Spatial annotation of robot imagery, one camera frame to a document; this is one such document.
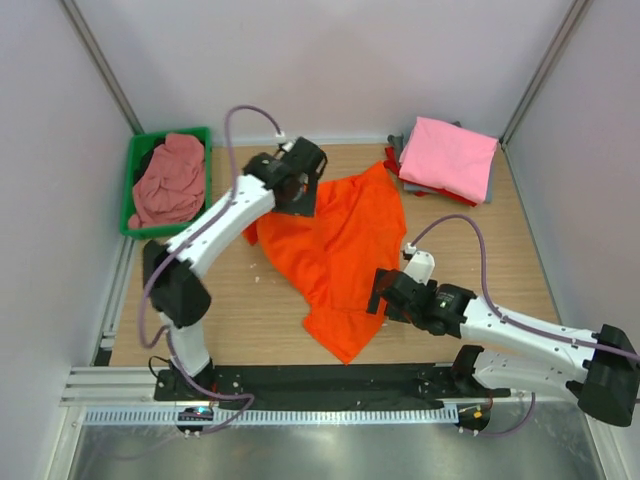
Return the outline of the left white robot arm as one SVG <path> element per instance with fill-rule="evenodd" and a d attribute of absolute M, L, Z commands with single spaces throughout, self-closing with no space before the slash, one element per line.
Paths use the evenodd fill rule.
<path fill-rule="evenodd" d="M 177 387 L 189 399 L 215 395 L 215 367 L 203 328 L 212 304 L 203 283 L 205 274 L 238 236 L 267 213 L 313 216 L 326 165 L 326 153 L 303 137 L 281 144 L 275 153 L 261 152 L 190 227 L 165 243 L 145 245 L 145 301 L 160 316 Z"/>

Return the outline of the orange t shirt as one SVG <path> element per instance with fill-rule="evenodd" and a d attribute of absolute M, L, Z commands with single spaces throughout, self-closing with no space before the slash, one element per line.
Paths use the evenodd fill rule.
<path fill-rule="evenodd" d="M 380 330 L 368 312 L 378 269 L 395 269 L 407 228 L 397 188 L 382 163 L 324 182 L 312 217 L 270 212 L 247 227 L 246 241 L 303 296 L 306 331 L 344 364 Z"/>

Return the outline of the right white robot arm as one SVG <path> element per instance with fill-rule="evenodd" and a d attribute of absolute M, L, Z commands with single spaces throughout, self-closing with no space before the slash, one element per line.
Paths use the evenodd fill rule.
<path fill-rule="evenodd" d="M 461 395 L 524 390 L 572 401 L 609 425 L 632 423 L 639 355 L 618 327 L 567 328 L 500 309 L 456 285 L 385 269 L 374 276 L 367 310 L 434 336 L 463 340 L 450 372 Z"/>

